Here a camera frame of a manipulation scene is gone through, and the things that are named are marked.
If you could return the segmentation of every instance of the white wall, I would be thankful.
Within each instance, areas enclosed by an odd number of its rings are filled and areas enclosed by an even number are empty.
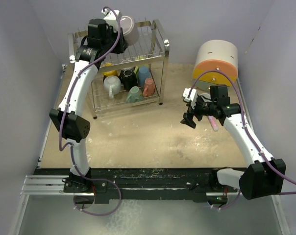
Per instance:
[[[29,2],[0,1],[0,235],[36,167],[61,72]]]
[[[194,63],[201,44],[234,43],[240,59],[273,0],[30,0],[62,63],[68,62],[67,34],[103,18],[109,6],[136,20],[159,19],[170,41],[170,62]]]
[[[296,180],[296,0],[276,0],[240,67],[257,136]],[[283,191],[296,190],[284,181]],[[296,235],[296,195],[282,196]]]

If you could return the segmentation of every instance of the pink object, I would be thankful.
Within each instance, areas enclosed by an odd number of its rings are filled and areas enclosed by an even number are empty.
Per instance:
[[[215,118],[213,117],[213,116],[208,116],[208,119],[209,119],[209,122],[210,122],[210,124],[211,124],[211,126],[212,126],[212,129],[214,130],[214,131],[218,131],[218,126],[217,126],[217,123],[216,123],[216,121],[215,121]]]
[[[146,78],[145,84],[144,84],[144,92],[143,96],[152,96],[156,91],[156,85],[154,84],[154,81],[152,78]]]

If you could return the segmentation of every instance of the metal rack shelf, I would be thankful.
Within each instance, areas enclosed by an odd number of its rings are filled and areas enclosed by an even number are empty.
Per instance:
[[[136,23],[140,37],[136,44],[129,46],[123,54],[110,53],[95,76],[91,88],[88,92],[88,104],[93,113],[93,117],[97,118],[97,113],[106,110],[113,110],[129,106],[137,106],[146,103],[159,102],[163,103],[164,87],[167,76],[168,60],[169,60],[169,40],[159,22],[159,20],[139,21]],[[82,37],[87,35],[87,31],[70,33],[69,51],[70,56],[75,55],[78,45]],[[161,76],[153,76],[154,71],[151,69],[153,63],[163,63]],[[105,63],[111,63],[111,66],[104,66]],[[145,97],[143,101],[136,103],[126,103],[128,92],[121,87],[119,94],[114,99],[109,99],[108,92],[103,88],[103,72],[121,70],[129,67],[148,65],[152,79],[156,85],[156,93],[153,96]]]

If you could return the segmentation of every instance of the tabletop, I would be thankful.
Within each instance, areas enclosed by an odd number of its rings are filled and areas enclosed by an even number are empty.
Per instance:
[[[187,111],[181,96],[192,84],[193,68],[191,64],[169,64],[163,105],[156,102],[128,107],[100,113],[93,119],[85,103],[83,118],[91,123],[86,138],[90,167],[245,167],[235,141],[218,120],[217,132],[206,117],[197,122],[196,129],[180,123]],[[152,67],[154,76],[161,71],[162,64]],[[73,68],[68,66],[57,104],[64,97],[72,74]],[[228,88],[228,92],[231,103],[238,102],[233,88]],[[68,148],[63,152],[58,149],[58,132],[53,124],[41,167],[71,167]]]

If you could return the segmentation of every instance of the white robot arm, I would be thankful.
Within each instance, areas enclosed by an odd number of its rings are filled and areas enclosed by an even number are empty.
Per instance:
[[[283,178],[269,169],[265,160],[260,156],[259,151],[246,134],[244,126],[246,125],[249,133],[262,149],[266,159],[282,174],[285,173],[286,169],[283,160],[274,159],[273,155],[265,149],[249,126],[246,117],[245,123],[242,122],[240,105],[230,104],[226,85],[211,86],[210,94],[211,99],[206,101],[203,97],[197,95],[196,89],[192,89],[191,92],[190,89],[185,89],[183,100],[189,105],[181,123],[195,128],[194,116],[198,121],[202,119],[202,116],[214,116],[235,140],[247,167],[245,171],[231,168],[216,169],[217,184],[240,189],[246,199],[280,193]]]
[[[86,137],[90,131],[90,123],[82,118],[88,89],[105,54],[109,50],[111,53],[123,53],[127,48],[122,30],[118,32],[117,22],[121,17],[120,11],[114,11],[115,14],[113,14],[104,9],[102,12],[105,15],[104,19],[89,21],[88,35],[82,39],[81,46],[75,55],[74,73],[68,90],[58,109],[51,109],[49,114],[57,130],[62,132],[62,137],[71,143],[75,166],[84,176],[90,176],[86,154]],[[64,118],[64,124],[61,127],[62,118]],[[71,167],[70,172],[72,177],[80,176],[74,166]]]

